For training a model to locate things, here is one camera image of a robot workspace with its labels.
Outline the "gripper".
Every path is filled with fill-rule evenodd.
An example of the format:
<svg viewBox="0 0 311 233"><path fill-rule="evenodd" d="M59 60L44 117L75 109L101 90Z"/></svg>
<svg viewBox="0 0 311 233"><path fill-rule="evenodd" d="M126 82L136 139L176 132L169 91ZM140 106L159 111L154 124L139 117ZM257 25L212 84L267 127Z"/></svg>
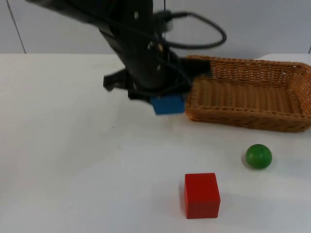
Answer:
<svg viewBox="0 0 311 233"><path fill-rule="evenodd" d="M126 69L104 76L103 87L108 92L113 89L125 90L130 100L150 102L152 98L163 98L178 94L186 97L190 93L196 77L211 74L208 58L179 58L172 64L165 63L164 67L166 68L166 78L164 85L159 88L147 89L140 86Z"/></svg>

